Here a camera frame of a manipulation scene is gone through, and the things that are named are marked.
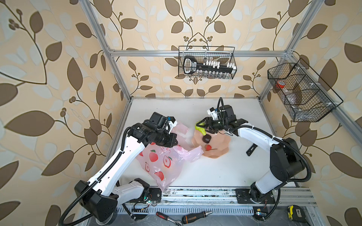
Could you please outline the green pear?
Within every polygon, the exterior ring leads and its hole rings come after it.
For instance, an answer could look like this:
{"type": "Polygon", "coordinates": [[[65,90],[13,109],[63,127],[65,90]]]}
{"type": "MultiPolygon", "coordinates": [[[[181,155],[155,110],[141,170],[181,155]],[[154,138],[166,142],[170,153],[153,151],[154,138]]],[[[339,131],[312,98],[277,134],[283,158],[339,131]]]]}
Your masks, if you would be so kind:
{"type": "Polygon", "coordinates": [[[195,130],[199,131],[203,136],[206,135],[206,123],[204,121],[199,121],[195,125],[195,130]]]}

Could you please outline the dark purple fruit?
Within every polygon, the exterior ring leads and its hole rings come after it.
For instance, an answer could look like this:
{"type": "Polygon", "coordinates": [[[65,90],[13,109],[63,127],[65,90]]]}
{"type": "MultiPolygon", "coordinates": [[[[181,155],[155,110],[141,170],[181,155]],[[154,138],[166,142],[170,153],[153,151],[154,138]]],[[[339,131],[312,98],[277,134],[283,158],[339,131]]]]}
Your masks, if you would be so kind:
{"type": "Polygon", "coordinates": [[[204,135],[203,137],[202,137],[202,141],[204,142],[204,143],[206,143],[206,144],[209,144],[210,143],[210,141],[211,141],[211,136],[209,135],[209,134],[206,134],[206,135],[204,135]]]}

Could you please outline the small red cherry fruit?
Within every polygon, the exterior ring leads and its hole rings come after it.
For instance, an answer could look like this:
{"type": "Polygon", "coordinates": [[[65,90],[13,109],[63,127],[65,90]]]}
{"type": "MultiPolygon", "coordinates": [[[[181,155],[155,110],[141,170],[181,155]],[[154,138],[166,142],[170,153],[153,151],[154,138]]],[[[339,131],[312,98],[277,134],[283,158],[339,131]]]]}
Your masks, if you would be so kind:
{"type": "Polygon", "coordinates": [[[216,148],[213,148],[211,145],[206,145],[205,146],[205,150],[206,151],[211,151],[211,150],[217,150],[216,148]]]}

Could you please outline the pink plastic bag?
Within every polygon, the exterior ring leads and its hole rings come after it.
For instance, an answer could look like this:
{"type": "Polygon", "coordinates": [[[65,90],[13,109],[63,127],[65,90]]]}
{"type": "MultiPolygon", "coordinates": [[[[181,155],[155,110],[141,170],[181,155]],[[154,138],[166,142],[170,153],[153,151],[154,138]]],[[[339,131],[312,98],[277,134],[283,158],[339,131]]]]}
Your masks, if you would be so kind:
{"type": "Polygon", "coordinates": [[[187,143],[185,135],[188,131],[188,127],[178,124],[172,129],[178,145],[167,148],[151,143],[136,157],[163,192],[179,177],[185,163],[197,161],[204,153],[201,146],[193,147],[187,143]]]}

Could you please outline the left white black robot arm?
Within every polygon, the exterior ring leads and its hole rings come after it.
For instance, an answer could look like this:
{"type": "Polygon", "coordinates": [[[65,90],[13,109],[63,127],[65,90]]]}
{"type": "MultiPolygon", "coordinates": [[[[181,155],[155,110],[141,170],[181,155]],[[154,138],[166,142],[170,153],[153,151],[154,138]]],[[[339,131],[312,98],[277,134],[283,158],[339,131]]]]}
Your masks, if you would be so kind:
{"type": "Polygon", "coordinates": [[[177,120],[172,116],[162,116],[154,112],[150,119],[127,127],[122,136],[121,146],[106,164],[88,181],[79,181],[74,190],[77,198],[67,207],[59,219],[59,225],[65,226],[65,219],[79,203],[89,214],[70,222],[75,226],[91,217],[100,223],[108,223],[119,204],[140,198],[147,184],[140,179],[117,187],[117,181],[130,163],[151,143],[160,147],[172,148],[178,144],[177,135],[172,129],[177,120]]]}

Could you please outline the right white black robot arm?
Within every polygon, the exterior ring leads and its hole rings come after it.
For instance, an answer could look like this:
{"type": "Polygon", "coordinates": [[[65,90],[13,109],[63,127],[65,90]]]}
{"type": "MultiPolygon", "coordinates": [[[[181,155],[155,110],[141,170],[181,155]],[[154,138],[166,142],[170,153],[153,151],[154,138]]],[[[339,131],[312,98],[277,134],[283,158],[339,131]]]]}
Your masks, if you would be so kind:
{"type": "Polygon", "coordinates": [[[225,105],[222,98],[218,100],[217,107],[210,108],[207,113],[208,117],[196,123],[197,129],[212,134],[225,131],[228,135],[247,139],[269,153],[269,170],[250,186],[248,197],[252,202],[261,203],[268,193],[289,182],[307,182],[311,179],[311,166],[294,139],[276,137],[244,119],[238,119],[233,108],[225,105]]]}

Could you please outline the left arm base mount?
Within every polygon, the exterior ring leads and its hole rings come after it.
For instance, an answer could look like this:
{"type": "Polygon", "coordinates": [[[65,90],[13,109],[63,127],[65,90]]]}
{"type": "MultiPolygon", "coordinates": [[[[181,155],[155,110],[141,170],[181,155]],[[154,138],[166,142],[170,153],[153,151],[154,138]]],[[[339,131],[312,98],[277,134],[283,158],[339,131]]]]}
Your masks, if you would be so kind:
{"type": "Polygon", "coordinates": [[[129,203],[160,203],[162,199],[162,191],[158,187],[146,188],[141,193],[141,196],[136,199],[132,199],[129,203]]]}

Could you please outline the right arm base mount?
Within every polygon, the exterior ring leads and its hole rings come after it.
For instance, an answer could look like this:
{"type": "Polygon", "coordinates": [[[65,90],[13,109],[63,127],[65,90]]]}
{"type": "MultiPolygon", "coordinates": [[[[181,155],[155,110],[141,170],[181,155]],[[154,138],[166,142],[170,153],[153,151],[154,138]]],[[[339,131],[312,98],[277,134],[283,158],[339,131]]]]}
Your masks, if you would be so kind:
{"type": "Polygon", "coordinates": [[[258,190],[250,188],[237,188],[235,195],[238,204],[275,204],[275,196],[273,191],[266,194],[259,193],[258,190]]]}

